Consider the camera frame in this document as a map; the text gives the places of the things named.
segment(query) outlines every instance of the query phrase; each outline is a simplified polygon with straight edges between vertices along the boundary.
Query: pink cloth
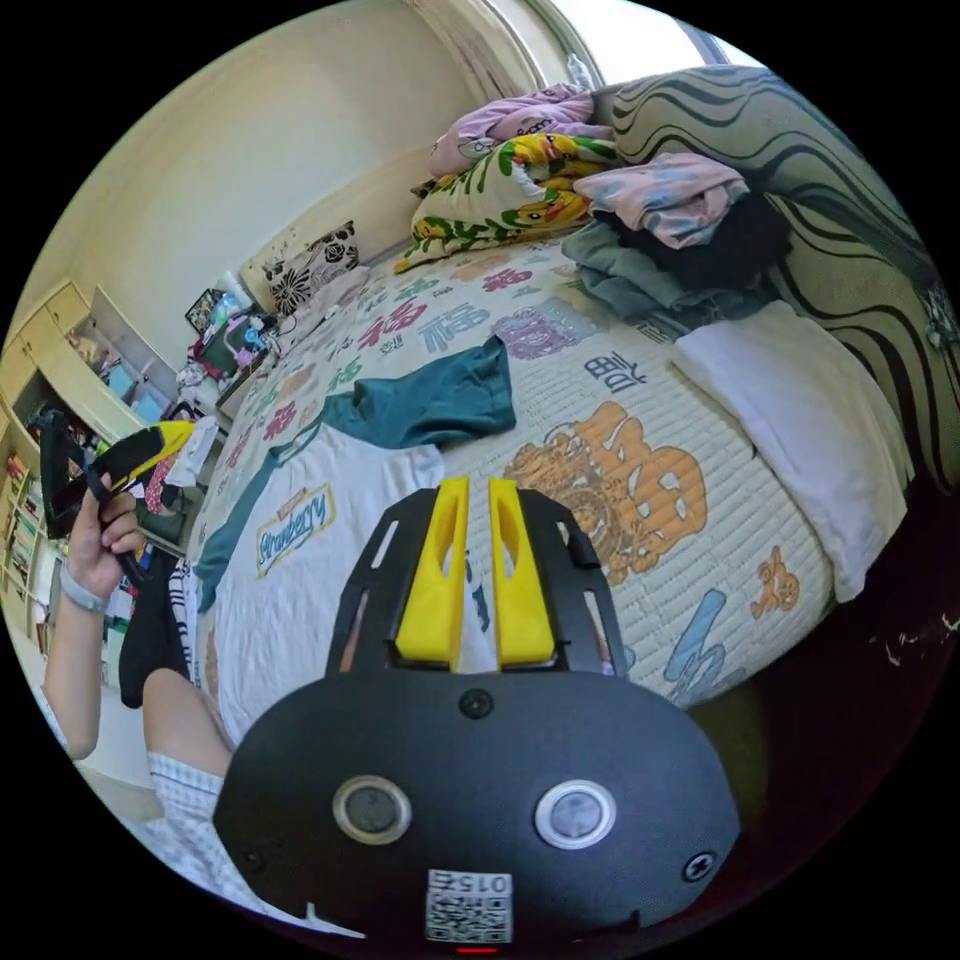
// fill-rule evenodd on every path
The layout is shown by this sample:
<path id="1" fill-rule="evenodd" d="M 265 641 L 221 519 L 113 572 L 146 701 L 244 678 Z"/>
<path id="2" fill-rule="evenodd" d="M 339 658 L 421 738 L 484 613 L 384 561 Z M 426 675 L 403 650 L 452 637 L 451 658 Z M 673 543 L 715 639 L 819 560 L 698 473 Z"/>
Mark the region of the pink cloth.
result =
<path id="1" fill-rule="evenodd" d="M 167 478 L 170 468 L 177 462 L 179 455 L 179 453 L 175 453 L 172 457 L 161 460 L 153 468 L 153 476 L 150 478 L 150 483 L 147 484 L 147 489 L 143 495 L 143 499 L 147 503 L 147 509 L 151 513 L 163 513 L 163 505 L 160 503 L 160 494 L 163 492 L 163 481 Z"/>
<path id="2" fill-rule="evenodd" d="M 573 189 L 675 250 L 709 243 L 730 207 L 749 192 L 736 170 L 697 153 L 661 153 L 649 163 L 582 177 Z"/>
<path id="3" fill-rule="evenodd" d="M 453 124 L 434 144 L 427 169 L 433 177 L 465 173 L 501 143 L 531 133 L 612 140 L 610 127 L 587 123 L 592 114 L 593 95 L 569 83 L 494 100 Z"/>

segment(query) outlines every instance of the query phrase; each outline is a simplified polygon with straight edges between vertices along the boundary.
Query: wall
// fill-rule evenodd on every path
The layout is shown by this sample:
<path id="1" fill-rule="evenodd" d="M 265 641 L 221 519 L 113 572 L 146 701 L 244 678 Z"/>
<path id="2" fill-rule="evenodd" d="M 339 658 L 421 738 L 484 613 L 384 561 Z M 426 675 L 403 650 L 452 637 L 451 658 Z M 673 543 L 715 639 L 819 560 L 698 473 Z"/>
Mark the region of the wall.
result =
<path id="1" fill-rule="evenodd" d="M 173 91 L 94 170 L 14 326 L 66 275 L 88 299 L 102 286 L 179 368 L 195 339 L 183 314 L 206 286 L 326 192 L 426 153 L 475 105 L 435 35 L 397 0 L 348 0 L 262 34 Z"/>

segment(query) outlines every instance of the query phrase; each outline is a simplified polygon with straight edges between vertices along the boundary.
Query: white curtain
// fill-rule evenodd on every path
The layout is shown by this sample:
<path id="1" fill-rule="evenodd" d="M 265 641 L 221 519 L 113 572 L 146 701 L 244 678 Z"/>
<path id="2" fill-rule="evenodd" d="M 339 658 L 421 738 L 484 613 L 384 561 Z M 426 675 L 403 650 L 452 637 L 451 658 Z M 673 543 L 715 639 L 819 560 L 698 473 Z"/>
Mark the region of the white curtain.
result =
<path id="1" fill-rule="evenodd" d="M 460 65 L 477 105 L 547 86 L 529 49 L 485 0 L 404 0 Z"/>

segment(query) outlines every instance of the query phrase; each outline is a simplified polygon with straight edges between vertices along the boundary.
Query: yellow clip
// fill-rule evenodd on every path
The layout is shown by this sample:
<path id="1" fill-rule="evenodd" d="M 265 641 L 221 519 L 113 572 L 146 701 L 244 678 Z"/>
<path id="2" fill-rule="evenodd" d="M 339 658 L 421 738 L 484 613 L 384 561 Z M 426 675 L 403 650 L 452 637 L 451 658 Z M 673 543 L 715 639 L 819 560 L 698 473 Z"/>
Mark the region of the yellow clip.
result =
<path id="1" fill-rule="evenodd" d="M 545 663 L 553 657 L 553 631 L 517 485 L 512 480 L 491 477 L 489 491 L 497 667 Z M 513 573 L 509 577 L 503 558 L 504 546 L 513 562 Z"/>
<path id="2" fill-rule="evenodd" d="M 193 423 L 189 420 L 161 420 L 153 426 L 146 427 L 144 432 L 156 437 L 157 443 L 160 445 L 159 451 L 143 463 L 138 463 L 127 476 L 117 478 L 113 482 L 111 490 L 122 490 L 140 474 L 146 473 L 162 460 L 166 460 L 167 457 L 172 457 L 182 450 L 193 433 Z"/>
<path id="3" fill-rule="evenodd" d="M 397 650 L 405 660 L 445 663 L 454 672 L 460 662 L 463 629 L 469 498 L 467 477 L 451 477 L 440 484 L 397 632 Z M 444 561 L 451 548 L 450 568 L 444 575 Z"/>

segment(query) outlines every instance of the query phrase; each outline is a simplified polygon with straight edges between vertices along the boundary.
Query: qr code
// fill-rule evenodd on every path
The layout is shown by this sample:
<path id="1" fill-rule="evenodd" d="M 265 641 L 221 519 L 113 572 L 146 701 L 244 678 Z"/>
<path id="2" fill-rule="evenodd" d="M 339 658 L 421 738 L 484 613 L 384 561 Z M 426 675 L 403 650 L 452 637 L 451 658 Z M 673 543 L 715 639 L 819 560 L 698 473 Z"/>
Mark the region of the qr code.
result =
<path id="1" fill-rule="evenodd" d="M 503 874 L 430 871 L 426 938 L 441 943 L 509 943 L 512 883 Z"/>

